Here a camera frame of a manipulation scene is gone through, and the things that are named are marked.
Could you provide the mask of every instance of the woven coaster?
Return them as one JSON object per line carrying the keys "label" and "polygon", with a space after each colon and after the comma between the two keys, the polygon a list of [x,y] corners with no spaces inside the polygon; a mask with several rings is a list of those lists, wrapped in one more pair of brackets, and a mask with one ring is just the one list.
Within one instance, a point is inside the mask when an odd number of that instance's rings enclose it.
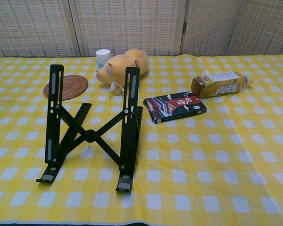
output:
{"label": "woven coaster", "polygon": [[[63,77],[63,93],[62,100],[70,100],[75,98],[82,93],[88,87],[88,81],[83,76],[80,75],[67,75]],[[43,94],[48,98],[49,83],[44,87]]]}

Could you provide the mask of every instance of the white cup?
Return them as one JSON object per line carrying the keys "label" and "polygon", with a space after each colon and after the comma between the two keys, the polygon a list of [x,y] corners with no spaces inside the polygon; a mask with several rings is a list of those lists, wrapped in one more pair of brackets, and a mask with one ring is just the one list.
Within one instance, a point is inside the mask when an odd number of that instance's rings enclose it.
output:
{"label": "white cup", "polygon": [[101,69],[104,64],[111,58],[110,50],[101,48],[95,52],[96,69]]}

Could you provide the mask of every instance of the laptop stand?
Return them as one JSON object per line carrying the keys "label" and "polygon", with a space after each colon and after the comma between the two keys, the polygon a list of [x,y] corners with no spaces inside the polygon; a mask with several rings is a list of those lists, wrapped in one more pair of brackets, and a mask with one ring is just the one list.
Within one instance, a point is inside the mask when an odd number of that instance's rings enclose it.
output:
{"label": "laptop stand", "polygon": [[[119,166],[120,174],[117,191],[130,192],[135,168],[136,152],[142,120],[142,107],[137,106],[139,73],[137,67],[127,67],[125,72],[125,91],[123,110],[102,126],[99,130],[85,130],[82,123],[90,110],[91,104],[83,103],[75,117],[62,105],[63,65],[50,66],[50,82],[47,109],[47,128],[45,172],[37,182],[53,183],[66,156],[83,141],[96,142]],[[60,121],[69,126],[61,142]],[[122,120],[120,156],[101,138],[105,132]]]}

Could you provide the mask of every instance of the stuffed toy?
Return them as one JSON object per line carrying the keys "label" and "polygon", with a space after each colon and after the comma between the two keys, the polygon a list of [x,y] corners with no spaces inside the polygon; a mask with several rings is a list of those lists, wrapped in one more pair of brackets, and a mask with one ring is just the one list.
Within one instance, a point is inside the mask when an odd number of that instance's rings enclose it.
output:
{"label": "stuffed toy", "polygon": [[148,55],[141,49],[132,48],[124,54],[110,58],[97,70],[96,78],[110,85],[110,92],[120,95],[124,91],[126,67],[139,67],[140,78],[143,78],[147,75],[148,66]]}

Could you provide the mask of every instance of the yellow checkered tablecloth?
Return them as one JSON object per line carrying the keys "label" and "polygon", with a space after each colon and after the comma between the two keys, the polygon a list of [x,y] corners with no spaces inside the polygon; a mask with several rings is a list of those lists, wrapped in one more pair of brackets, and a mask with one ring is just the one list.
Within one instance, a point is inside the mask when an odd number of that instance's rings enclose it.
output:
{"label": "yellow checkered tablecloth", "polygon": [[[84,142],[52,185],[35,182],[44,163],[50,64],[82,75],[88,89],[64,101],[98,130],[123,96],[95,78],[95,58],[0,58],[0,222],[151,225],[283,225],[283,55],[149,57],[139,88],[147,97],[190,91],[197,75],[237,71],[255,83],[235,95],[204,99],[208,112],[154,125],[143,106],[131,194],[117,194],[118,166]],[[67,126],[61,125],[61,132]],[[118,123],[104,139],[119,150]]]}

